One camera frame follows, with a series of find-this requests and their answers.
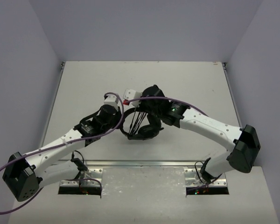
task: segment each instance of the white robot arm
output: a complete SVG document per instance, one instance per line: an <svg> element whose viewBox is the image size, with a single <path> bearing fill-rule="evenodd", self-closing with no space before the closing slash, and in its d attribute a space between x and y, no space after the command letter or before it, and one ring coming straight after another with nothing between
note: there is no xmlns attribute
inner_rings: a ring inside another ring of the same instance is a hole
<svg viewBox="0 0 280 224"><path fill-rule="evenodd" d="M79 178L81 174L87 173L88 168L78 158L57 165L54 163L73 151L99 140L100 137L96 136L114 128L120 122L120 118L118 99L109 95L96 113L83 118L62 137L24 155L19 152L11 155L9 162L22 156L27 157L6 167L3 174L4 182L21 202L31 198L38 189L49 184Z"/></svg>
<svg viewBox="0 0 280 224"><path fill-rule="evenodd" d="M252 126L240 128L209 118L182 101L166 98L156 85L143 92L126 90L124 99L126 104L132 103L133 106L153 114L167 125L194 131L226 148L226 152L222 155L208 158L203 163L200 173L207 183L233 169L244 173L251 171L260 149L256 131ZM96 136L122 125L122 118L123 114L118 109L118 99L115 96L108 96L99 111L83 118L65 135L25 154L33 155L7 166L3 180L15 198L21 202L32 197L44 186L61 180L76 179L82 172L87 171L87 167L78 158L58 165L53 164L69 153L99 140L100 137ZM22 155L17 152L9 158L9 161L20 157Z"/></svg>
<svg viewBox="0 0 280 224"><path fill-rule="evenodd" d="M225 153L208 158L203 163L200 173L207 183L233 169L243 173L251 171L260 150L254 127L235 127L209 118L185 102L166 98L157 85L143 92L128 89L124 99L125 104L132 103L140 111L158 117L167 125L191 130L226 148Z"/></svg>

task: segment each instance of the metal bracket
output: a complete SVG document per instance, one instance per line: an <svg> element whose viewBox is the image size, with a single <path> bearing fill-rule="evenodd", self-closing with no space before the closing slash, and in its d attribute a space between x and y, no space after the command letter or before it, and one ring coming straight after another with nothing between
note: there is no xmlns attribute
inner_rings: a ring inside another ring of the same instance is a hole
<svg viewBox="0 0 280 224"><path fill-rule="evenodd" d="M187 188L199 187L203 185L203 183L200 182L194 167L184 168L184 173L185 173L185 182ZM218 180L216 180L215 182L209 185L209 188L213 188L213 187L227 188L227 181L226 181L225 174L222 174Z"/></svg>
<svg viewBox="0 0 280 224"><path fill-rule="evenodd" d="M89 171L91 171L91 178L102 182L102 178L103 178L102 168L92 167L88 169ZM78 187L78 186L79 186L79 182L76 181L61 181L59 184L59 187ZM87 187L99 188L100 185L95 181L87 181Z"/></svg>

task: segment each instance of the white wall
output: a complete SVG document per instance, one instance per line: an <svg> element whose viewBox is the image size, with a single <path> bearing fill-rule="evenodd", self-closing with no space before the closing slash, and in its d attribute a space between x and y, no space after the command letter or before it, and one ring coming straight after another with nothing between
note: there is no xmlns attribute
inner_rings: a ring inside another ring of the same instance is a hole
<svg viewBox="0 0 280 224"><path fill-rule="evenodd" d="M0 166L38 147L60 61L27 0L0 0ZM0 211L14 196L0 173ZM0 224L9 216L0 216Z"/></svg>
<svg viewBox="0 0 280 224"><path fill-rule="evenodd" d="M280 221L280 0L261 4L227 71L243 123L258 130L257 163Z"/></svg>
<svg viewBox="0 0 280 224"><path fill-rule="evenodd" d="M30 0L64 61L226 62L262 0Z"/></svg>

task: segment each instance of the wire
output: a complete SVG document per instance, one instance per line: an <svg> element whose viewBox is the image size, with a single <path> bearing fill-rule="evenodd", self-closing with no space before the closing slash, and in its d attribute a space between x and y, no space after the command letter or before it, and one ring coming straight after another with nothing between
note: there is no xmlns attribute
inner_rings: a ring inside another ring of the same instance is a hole
<svg viewBox="0 0 280 224"><path fill-rule="evenodd" d="M104 97L106 97L106 96L108 96L108 95L114 95L114 96L116 96L116 98L119 100L119 102L120 102L120 104L121 104L121 111L122 111L121 117L120 117L120 120L119 120L118 124L117 124L114 128L110 129L108 132L106 132L106 133L104 133L104 134L99 134L99 135L96 135L96 136L91 136L91 137L85 137L85 138L70 140L70 141L68 141L68 142L66 142L66 143L62 143L62 144L59 144L59 145L56 145L56 146L51 146L51 147L44 148L44 149L39 149L39 150L37 150L37 151L35 151L35 152L33 152L33 153L23 155L23 156L21 156L21 157L15 159L15 160L12 160L12 161L6 163L4 166L0 167L0 172L1 172L2 170L4 170L6 167L8 167L8 166L10 166L10 165L12 165L12 164L14 164L14 163L16 163L17 161L20 161L20 160L25 159L25 158L27 158L27 157L30 157L30 156L39 154L40 152L47 152L47 151L49 151L49 150L53 150L53 149L56 149L56 148L65 146L65 145L67 145L67 144L70 144L70 143L78 142L78 141L90 140L90 139L95 139L95 138L101 138L101 137L104 137L104 136L110 134L111 132L115 131L115 130L121 125L121 123L122 123L122 121L123 121L123 118L124 118L124 104L123 104L123 102L122 102L122 100L121 100L121 98L120 98L120 96L119 96L118 94L113 93L113 92L108 92L108 93L106 93L106 94L104 95ZM148 100L148 99L166 99L166 100L172 100L172 101L175 101L175 102L179 102L179 103L185 104L185 105L187 105L187 106L190 106L190 107L194 108L195 110L199 111L201 114L207 116L207 115L206 115L203 111L201 111L199 108L197 108L197 107L195 107L195 106L193 106L193 105L191 105L191 104L189 104L189 103L186 103L186 102L183 102L183 101L180 101L180 100L177 100L177 99L173 99L173 98L167 98L167 97L142 97L142 98L135 98L135 99L131 99L131 100L127 101L126 103L131 103L131 102L137 101L137 100ZM99 110L98 110L97 112L95 112L95 113L93 113L93 114L87 116L87 118L88 118L88 117L91 117L91 116L94 116L94 115L97 114L98 112L99 112ZM202 186L200 186L200 187L197 187L196 189L199 189L199 188L205 187L205 186L206 186L206 184L205 184L205 185L202 185ZM0 212L0 215L6 215L6 214L9 214L9 213L12 213L12 212L14 212L14 211L17 211L17 210L21 209L21 208L24 207L26 204L28 204L29 202L31 202L31 201L41 192L41 190L42 190L42 189L40 189L38 192L36 192L36 194L33 195L33 196L32 196L27 202L25 202L24 204L20 205L20 206L17 207L17 208L12 209L12 210L1 211L1 212Z"/></svg>
<svg viewBox="0 0 280 224"><path fill-rule="evenodd" d="M187 192L192 191L192 190L197 190L197 189L205 188L205 187L207 187L208 185L214 183L217 179L219 179L221 175L222 175L222 174L220 174L219 176L217 176L212 182L206 183L206 184L201 185L201 186L198 186L198 187L190 188L190 189L187 190Z"/></svg>
<svg viewBox="0 0 280 224"><path fill-rule="evenodd" d="M80 153L78 150L75 150L74 152L80 154L80 156L82 157L82 161L85 164L85 159L84 159L84 156L82 155L82 153Z"/></svg>
<svg viewBox="0 0 280 224"><path fill-rule="evenodd" d="M141 98L135 98L135 99L131 99L129 101L126 101L126 104L129 104L131 102L134 102L134 101L137 101L137 100L148 100L148 99L166 99L166 100L172 100L172 101L175 101L177 103L182 103L182 104L185 104L189 107L192 107L194 108L195 110L197 110L198 112L200 112L201 114L207 116L206 113L204 113L202 110L200 110L198 107L192 105L192 104L189 104L187 102L184 102L184 101L181 101L181 100L178 100L178 99L173 99L173 98L168 98L168 97L141 97Z"/></svg>
<svg viewBox="0 0 280 224"><path fill-rule="evenodd" d="M197 173L197 176L198 176L200 182L201 182L201 183L204 183L204 182L201 180L200 175L199 175L199 172L198 172L197 167L196 167L196 164L197 164L198 162L202 163L202 165L203 165L203 162L197 161L197 162L194 164L194 167L195 167L195 170L196 170L196 173Z"/></svg>
<svg viewBox="0 0 280 224"><path fill-rule="evenodd" d="M73 179L73 180L67 180L67 181L77 181L77 182L79 182L79 189L80 189L80 190L82 190L82 188L81 188L81 181L95 181L95 182L97 182L97 183L99 184L99 187L100 187L100 189L101 189L101 192L103 191L102 183L101 183L100 181L96 180L96 179L92 179L92 178L83 178L83 179Z"/></svg>
<svg viewBox="0 0 280 224"><path fill-rule="evenodd" d="M66 142L66 143L62 143L62 144L59 144L59 145L56 145L56 146L51 146L51 147L48 147L48 148L45 148L45 149L39 149L39 150L37 150L36 152L23 155L23 156L21 156L21 157L15 159L15 160L12 160L12 161L8 162L8 163L5 164L4 166L0 167L0 172L1 172L2 170L4 170L6 167L8 167L8 166L14 164L15 162L20 161L20 160L22 160L22 159L25 159L25 158L27 158L27 157L29 157L29 156L39 154L40 152L47 152L47 151L49 151L49 150L56 149L56 148L59 148L59 147L62 147L62 146L65 146L65 145L67 145L67 144L74 143L74 142L77 142L77 141L83 141L83 140L90 140L90 139L95 139L95 138L101 138L101 137L104 137L104 136L110 134L111 132L115 131L115 130L121 125L121 123L122 123L122 121L123 121L123 117L124 117L124 104L123 104L123 102L122 102L122 100L121 100L121 98L120 98L120 96L119 96L118 94L113 93L113 92L108 92L108 93L106 93L106 94L104 95L104 97L106 97L107 95L114 95L114 96L116 96L116 98L119 100L119 102L120 102L120 104L121 104L121 111L122 111L121 117L120 117L120 120L119 120L118 124L117 124L114 128L112 128L111 130L109 130L108 132L106 132L106 133L104 133L104 134L99 134L99 135L96 135L96 136L91 136L91 137L86 137L86 138L80 138L80 139L70 140L70 141L68 141L68 142ZM8 210L8 211L0 211L0 215L6 215L6 214L9 214L9 213L12 213L12 212L14 212L14 211L17 211L17 210L21 209L21 208L24 207L26 204L28 204L29 202L31 202L31 201L39 194L39 192L40 192L41 190L42 190L42 189L40 189L38 192L36 192L35 195L33 195L27 202L25 202L24 204L20 205L19 207L15 208L15 209L12 209L12 210Z"/></svg>

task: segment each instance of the white table surface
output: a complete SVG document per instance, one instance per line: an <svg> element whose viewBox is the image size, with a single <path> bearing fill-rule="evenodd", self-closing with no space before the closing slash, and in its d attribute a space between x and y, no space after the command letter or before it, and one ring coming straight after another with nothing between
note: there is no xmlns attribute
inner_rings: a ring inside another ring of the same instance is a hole
<svg viewBox="0 0 280 224"><path fill-rule="evenodd" d="M159 85L168 97L188 101L211 117L238 125L220 63L67 62L45 143L96 111L103 94ZM195 133L166 127L148 141L128 141L119 131L81 150L88 160L201 160L224 149ZM226 173L229 195L185 196L182 167L110 167L103 195L58 195L59 183L43 189L11 214L9 224L277 224L260 167Z"/></svg>

